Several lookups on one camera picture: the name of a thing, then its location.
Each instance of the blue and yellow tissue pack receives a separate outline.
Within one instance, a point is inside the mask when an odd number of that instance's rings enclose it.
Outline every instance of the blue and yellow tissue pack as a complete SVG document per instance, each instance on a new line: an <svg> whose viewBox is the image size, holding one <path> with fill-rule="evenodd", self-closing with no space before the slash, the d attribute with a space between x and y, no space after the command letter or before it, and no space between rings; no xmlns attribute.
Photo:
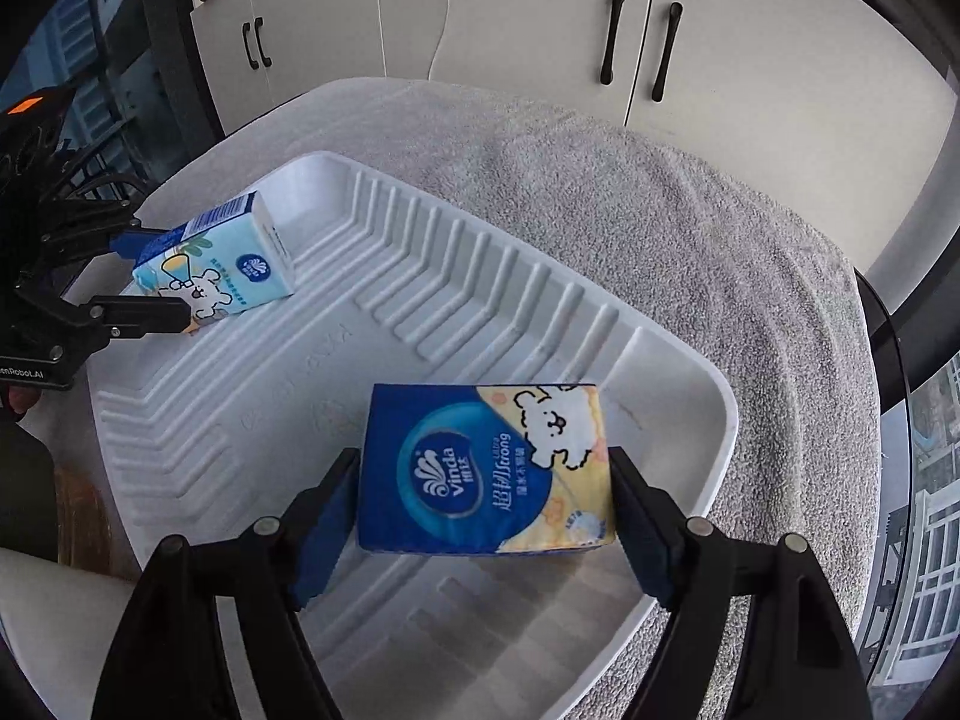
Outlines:
<svg viewBox="0 0 960 720"><path fill-rule="evenodd" d="M376 385L358 541L373 552L491 555L613 541L592 385Z"/></svg>
<svg viewBox="0 0 960 720"><path fill-rule="evenodd" d="M146 295L189 303L193 322L187 331L294 290L290 255L258 191L150 241L133 280Z"/></svg>

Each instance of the cartoon dog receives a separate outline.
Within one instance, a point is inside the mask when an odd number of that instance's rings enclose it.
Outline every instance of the cartoon dog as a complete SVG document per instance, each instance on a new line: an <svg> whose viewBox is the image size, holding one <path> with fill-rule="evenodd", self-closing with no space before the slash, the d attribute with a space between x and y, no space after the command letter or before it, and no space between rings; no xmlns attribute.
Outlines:
<svg viewBox="0 0 960 720"><path fill-rule="evenodd" d="M222 293L217 288L219 271L207 268L201 275L190 274L190 259L185 254L174 254L160 265L170 276L170 284L157 291L162 298L182 298L197 319L210 319L216 313L214 306L233 303L233 295Z"/></svg>
<svg viewBox="0 0 960 720"><path fill-rule="evenodd" d="M535 386L514 396L522 410L523 437L530 443L530 460L542 469L562 463L582 469L596 442L589 395L579 386Z"/></svg>

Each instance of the cabinet handle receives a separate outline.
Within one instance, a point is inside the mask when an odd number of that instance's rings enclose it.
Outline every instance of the cabinet handle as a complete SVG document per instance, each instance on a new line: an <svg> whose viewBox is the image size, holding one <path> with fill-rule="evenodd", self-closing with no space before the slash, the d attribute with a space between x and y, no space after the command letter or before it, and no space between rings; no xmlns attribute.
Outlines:
<svg viewBox="0 0 960 720"><path fill-rule="evenodd" d="M260 52L260 58L263 60L263 66L269 68L274 64L274 60L270 59L268 56L264 56L263 46L260 45L260 28L263 26L263 16L257 16L253 19L253 35L256 36L256 50Z"/></svg>
<svg viewBox="0 0 960 720"><path fill-rule="evenodd" d="M240 31L243 32L243 48L244 51L247 52L247 61L250 62L250 69L259 70L260 63L250 55L250 41L247 40L247 36L250 34L250 22L243 22L243 28Z"/></svg>
<svg viewBox="0 0 960 720"><path fill-rule="evenodd" d="M683 6L679 2L670 4L670 23L666 25L666 42L664 43L664 56L661 57L661 67L656 71L656 80L654 81L654 91L650 98L654 103L659 103L664 99L664 86L666 85L666 69L670 66L670 55L673 52L673 41L677 37L677 28L680 26L680 16L683 15Z"/></svg>
<svg viewBox="0 0 960 720"><path fill-rule="evenodd" d="M600 83L610 86L613 83L613 44L616 43L616 28L620 24L620 9L624 0L613 0L610 8L610 31L607 33L607 50L603 55L603 67L600 68Z"/></svg>

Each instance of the gray towel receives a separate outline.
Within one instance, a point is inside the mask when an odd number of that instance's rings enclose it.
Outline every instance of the gray towel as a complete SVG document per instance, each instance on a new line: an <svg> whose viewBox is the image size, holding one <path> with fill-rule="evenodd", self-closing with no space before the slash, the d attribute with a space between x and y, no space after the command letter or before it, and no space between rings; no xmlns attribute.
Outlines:
<svg viewBox="0 0 960 720"><path fill-rule="evenodd" d="M804 533L856 624L877 529L880 404L853 269L832 242L700 159L626 129L392 79L338 81L258 119L153 194L143 223L181 223L320 149L507 230L712 360L733 387L740 434L710 518L738 538ZM745 619L734 604L704 717L722 715ZM652 614L570 716L620 717L663 624Z"/></svg>

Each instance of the barcode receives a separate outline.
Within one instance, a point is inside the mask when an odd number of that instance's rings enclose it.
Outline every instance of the barcode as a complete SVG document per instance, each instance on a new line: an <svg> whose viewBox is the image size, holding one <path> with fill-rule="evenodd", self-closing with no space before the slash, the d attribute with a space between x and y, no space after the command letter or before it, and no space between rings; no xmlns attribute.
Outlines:
<svg viewBox="0 0 960 720"><path fill-rule="evenodd" d="M182 240L192 238L210 229L210 227L215 227L219 223L222 223L222 221L227 221L229 218L238 217L243 211L247 210L248 197L248 194L234 197L234 199L225 202L223 205L211 208L209 211L200 214L197 218L190 220L184 229L184 237Z"/></svg>

